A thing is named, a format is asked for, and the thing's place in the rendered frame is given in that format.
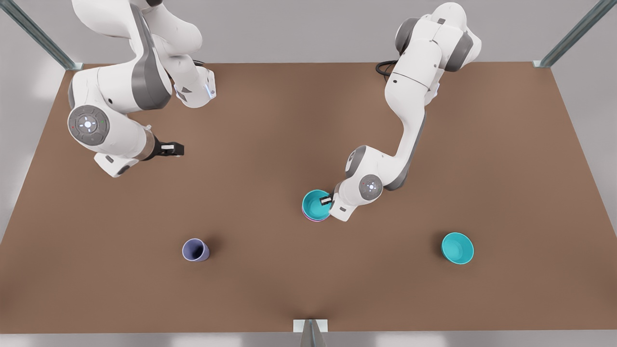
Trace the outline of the teal blue bowl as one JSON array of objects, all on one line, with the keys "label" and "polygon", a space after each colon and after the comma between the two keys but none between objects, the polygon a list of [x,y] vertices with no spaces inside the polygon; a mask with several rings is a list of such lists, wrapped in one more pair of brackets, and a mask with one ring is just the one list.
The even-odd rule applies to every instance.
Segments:
[{"label": "teal blue bowl", "polygon": [[302,200],[302,212],[313,219],[330,215],[330,204],[322,206],[320,198],[329,195],[328,192],[316,189],[308,192]]},{"label": "teal blue bowl", "polygon": [[474,257],[474,246],[463,233],[451,232],[445,235],[441,242],[443,257],[457,265],[469,263]]}]

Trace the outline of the purple cup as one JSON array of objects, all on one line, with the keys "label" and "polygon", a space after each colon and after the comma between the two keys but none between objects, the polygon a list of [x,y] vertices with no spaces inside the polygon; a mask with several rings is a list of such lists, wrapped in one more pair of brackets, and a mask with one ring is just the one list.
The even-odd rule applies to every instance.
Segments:
[{"label": "purple cup", "polygon": [[187,261],[201,262],[210,257],[210,250],[202,240],[189,239],[183,244],[182,255]]}]

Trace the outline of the silver frame post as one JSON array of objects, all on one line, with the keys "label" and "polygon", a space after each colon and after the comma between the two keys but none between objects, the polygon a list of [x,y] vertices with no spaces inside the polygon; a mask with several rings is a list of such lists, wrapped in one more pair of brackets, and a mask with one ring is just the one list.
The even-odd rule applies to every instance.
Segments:
[{"label": "silver frame post", "polygon": [[551,68],[615,5],[617,0],[599,0],[542,59],[532,62],[533,67]]},{"label": "silver frame post", "polygon": [[323,332],[328,332],[327,319],[293,320],[293,332],[301,333],[300,347],[327,347]]},{"label": "silver frame post", "polygon": [[0,0],[2,9],[18,26],[40,47],[42,47],[60,66],[68,71],[80,71],[82,62],[74,62],[55,42],[33,21],[14,0]]}]

